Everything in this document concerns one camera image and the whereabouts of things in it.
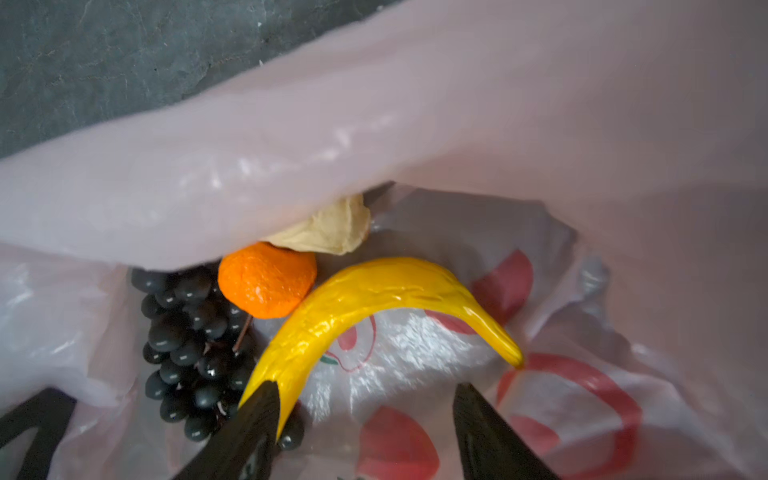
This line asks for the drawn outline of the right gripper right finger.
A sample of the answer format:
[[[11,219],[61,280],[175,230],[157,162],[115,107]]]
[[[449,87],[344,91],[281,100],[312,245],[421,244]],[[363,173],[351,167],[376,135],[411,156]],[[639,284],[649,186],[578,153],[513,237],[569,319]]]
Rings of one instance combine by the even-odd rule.
[[[470,383],[456,386],[453,422],[466,479],[559,479]]]

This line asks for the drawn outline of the pink plastic bag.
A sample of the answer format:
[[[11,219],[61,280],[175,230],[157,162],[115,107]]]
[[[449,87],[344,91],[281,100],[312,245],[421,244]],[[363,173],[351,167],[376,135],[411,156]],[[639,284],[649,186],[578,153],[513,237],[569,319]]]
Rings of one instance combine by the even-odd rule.
[[[451,269],[542,366],[419,311],[317,365],[277,479],[458,479],[472,382],[567,479],[767,475],[763,1],[5,1],[1,407],[54,479],[166,479],[132,266],[388,184],[326,268]]]

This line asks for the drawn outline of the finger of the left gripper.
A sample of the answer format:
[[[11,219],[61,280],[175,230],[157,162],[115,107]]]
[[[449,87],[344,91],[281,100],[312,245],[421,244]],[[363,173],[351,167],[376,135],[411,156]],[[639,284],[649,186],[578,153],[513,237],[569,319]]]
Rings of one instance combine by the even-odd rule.
[[[47,479],[53,456],[65,436],[77,400],[46,388],[1,416],[1,448],[31,433],[17,473],[11,479]]]

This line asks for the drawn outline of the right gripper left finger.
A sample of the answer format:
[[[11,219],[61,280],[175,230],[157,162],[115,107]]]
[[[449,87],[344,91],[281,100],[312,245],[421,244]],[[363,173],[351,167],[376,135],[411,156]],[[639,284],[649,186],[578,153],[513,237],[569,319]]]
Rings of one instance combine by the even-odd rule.
[[[267,480],[277,452],[278,386],[259,386],[174,480]]]

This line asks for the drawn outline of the beige fake fruit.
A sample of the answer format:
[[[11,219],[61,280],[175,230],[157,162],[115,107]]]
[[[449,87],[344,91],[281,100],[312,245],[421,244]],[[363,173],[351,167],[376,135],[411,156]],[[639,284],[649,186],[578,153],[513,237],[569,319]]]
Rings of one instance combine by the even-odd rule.
[[[372,215],[362,194],[342,198],[310,218],[264,238],[279,248],[297,252],[345,255],[367,239]]]

